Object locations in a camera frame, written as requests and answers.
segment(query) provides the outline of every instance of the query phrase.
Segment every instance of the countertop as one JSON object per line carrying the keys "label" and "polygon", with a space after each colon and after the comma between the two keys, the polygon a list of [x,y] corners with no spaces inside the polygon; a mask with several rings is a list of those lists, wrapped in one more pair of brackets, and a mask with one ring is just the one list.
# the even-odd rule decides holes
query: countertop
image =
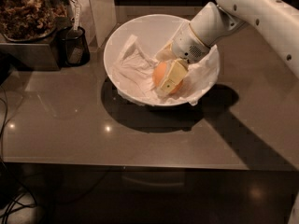
{"label": "countertop", "polygon": [[196,106],[122,99],[107,78],[103,48],[80,67],[14,71],[2,85],[8,100],[4,160],[297,170],[299,80],[251,27],[218,47],[219,79]]}

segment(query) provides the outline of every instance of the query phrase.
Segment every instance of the black container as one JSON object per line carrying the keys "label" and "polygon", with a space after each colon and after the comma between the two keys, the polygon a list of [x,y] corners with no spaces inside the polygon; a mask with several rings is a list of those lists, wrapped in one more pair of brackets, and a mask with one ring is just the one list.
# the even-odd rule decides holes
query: black container
{"label": "black container", "polygon": [[60,53],[60,65],[80,66],[90,60],[90,52],[85,38],[85,30],[78,27],[73,33],[72,27],[65,27],[57,35],[57,44]]}

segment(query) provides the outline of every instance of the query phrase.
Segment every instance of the cable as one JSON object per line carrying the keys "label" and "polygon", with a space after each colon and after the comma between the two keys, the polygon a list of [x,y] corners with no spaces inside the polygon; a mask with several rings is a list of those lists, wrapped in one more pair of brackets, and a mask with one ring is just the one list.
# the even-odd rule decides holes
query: cable
{"label": "cable", "polygon": [[[4,92],[4,96],[5,96],[5,99],[3,98],[0,98],[0,102],[3,103],[4,107],[5,107],[5,114],[4,114],[4,117],[3,117],[3,120],[2,120],[2,126],[1,126],[1,130],[0,130],[0,142],[2,144],[3,142],[3,134],[4,134],[4,129],[6,127],[6,124],[7,124],[7,114],[8,114],[8,106],[7,106],[7,93],[6,93],[6,90],[0,86],[1,89],[3,90]],[[17,198],[11,198],[9,197],[9,199],[12,201],[8,206],[7,206],[7,209],[6,209],[6,212],[0,216],[0,218],[2,218],[2,223],[7,223],[7,220],[8,220],[8,216],[11,214],[11,213],[14,213],[16,212],[17,210],[19,209],[23,209],[23,208],[35,208],[35,207],[38,207],[38,204],[37,204],[37,200],[36,200],[36,197],[35,195],[33,194],[33,192],[31,190],[29,190],[14,174],[12,174],[9,169],[7,168],[3,158],[2,158],[2,155],[0,153],[0,162],[2,164],[2,166],[4,167],[5,171],[7,172],[7,174],[9,174],[24,190],[25,192],[23,193],[23,195],[25,193],[29,193],[30,196],[32,197],[34,203],[32,204],[23,204],[23,203],[20,203],[19,200],[20,198],[23,196],[23,195],[19,195],[19,197]],[[14,207],[15,204],[18,204],[20,205],[21,207],[20,208],[17,208],[15,210],[13,210],[12,208]]]}

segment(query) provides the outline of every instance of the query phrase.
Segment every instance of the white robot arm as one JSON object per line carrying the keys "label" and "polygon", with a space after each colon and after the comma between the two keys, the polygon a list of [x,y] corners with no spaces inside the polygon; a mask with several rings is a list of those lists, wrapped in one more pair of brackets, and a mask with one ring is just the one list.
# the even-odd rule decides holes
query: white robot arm
{"label": "white robot arm", "polygon": [[188,69],[198,63],[221,38],[250,24],[263,36],[294,74],[299,77],[299,10],[281,0],[216,0],[208,3],[183,26],[169,45],[174,57],[159,89],[168,93],[187,72],[176,73],[180,65]]}

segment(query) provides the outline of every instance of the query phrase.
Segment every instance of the white cloth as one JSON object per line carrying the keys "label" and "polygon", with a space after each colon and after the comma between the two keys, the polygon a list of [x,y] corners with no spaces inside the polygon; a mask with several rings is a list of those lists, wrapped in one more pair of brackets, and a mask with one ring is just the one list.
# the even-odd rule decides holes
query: white cloth
{"label": "white cloth", "polygon": [[113,64],[112,76],[118,80],[119,95],[138,105],[196,105],[217,81],[220,58],[214,46],[202,61],[189,66],[180,90],[167,97],[158,96],[152,81],[152,72],[157,64],[158,60],[143,52],[137,37],[131,35]]}

